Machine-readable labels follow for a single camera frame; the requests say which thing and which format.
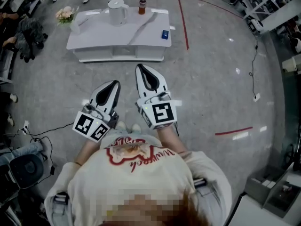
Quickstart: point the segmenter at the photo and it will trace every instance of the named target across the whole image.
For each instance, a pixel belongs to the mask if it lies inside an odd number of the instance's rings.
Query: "hand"
[[[15,44],[16,41],[17,41],[16,37],[11,37],[11,38],[9,38],[9,39],[7,40],[7,43],[13,43],[13,44]]]
[[[2,18],[9,18],[9,14],[3,13],[3,14],[2,14]]]

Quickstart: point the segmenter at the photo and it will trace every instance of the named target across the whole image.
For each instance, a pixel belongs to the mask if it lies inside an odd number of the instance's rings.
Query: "desk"
[[[73,51],[80,62],[98,61],[162,61],[166,48],[171,46],[168,11],[146,8],[128,9],[127,23],[110,24],[108,9],[90,10],[77,14],[80,34],[70,33],[67,49]],[[169,31],[162,39],[162,31]]]

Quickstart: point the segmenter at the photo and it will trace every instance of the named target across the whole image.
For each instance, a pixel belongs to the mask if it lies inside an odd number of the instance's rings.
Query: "kettle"
[[[129,8],[123,0],[111,0],[108,2],[111,24],[121,26],[126,23]]]

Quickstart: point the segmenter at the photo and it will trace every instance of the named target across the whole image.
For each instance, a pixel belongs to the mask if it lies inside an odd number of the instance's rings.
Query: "red floor marking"
[[[185,25],[185,19],[184,19],[183,9],[182,9],[182,5],[181,5],[181,0],[178,0],[178,1],[179,1],[180,11],[181,11],[181,15],[182,15],[182,21],[183,21],[183,27],[184,27],[184,34],[185,34],[185,40],[186,40],[186,49],[188,50],[188,49],[189,49],[189,44],[188,44],[188,37],[187,37],[187,31],[186,31],[186,25]],[[228,10],[222,8],[222,7],[219,7],[219,6],[217,6],[217,5],[213,4],[213,3],[207,2],[207,1],[205,1],[205,0],[199,0],[199,1],[208,3],[208,4],[212,5],[212,6],[215,6],[215,7],[217,7],[217,8],[220,8],[220,9],[222,9],[222,10],[228,12],[228,13],[231,13],[231,14],[235,15],[236,17],[239,17],[239,18],[243,19],[242,17],[238,16],[237,14],[232,13],[232,12],[230,12],[230,11],[228,11]]]
[[[181,5],[181,0],[178,0],[178,1],[179,1],[180,11],[181,11],[181,15],[182,15],[184,34],[185,34],[185,40],[186,40],[186,49],[188,50],[189,49],[189,44],[188,44],[188,37],[187,37],[187,31],[186,31],[186,25],[185,25],[183,9],[182,9],[182,5]]]
[[[249,129],[252,129],[252,128],[253,128],[253,126],[247,127],[247,128],[243,128],[243,129],[239,129],[239,130],[231,130],[231,131],[226,131],[226,132],[219,132],[219,133],[216,133],[215,135],[216,136],[227,135],[227,134],[231,134],[231,133],[235,133],[235,132],[240,132],[240,131],[243,131],[243,130],[249,130]]]

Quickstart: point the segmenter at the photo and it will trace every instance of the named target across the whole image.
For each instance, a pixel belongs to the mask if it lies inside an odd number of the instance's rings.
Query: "brown bottle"
[[[139,1],[139,14],[145,14],[146,0]]]

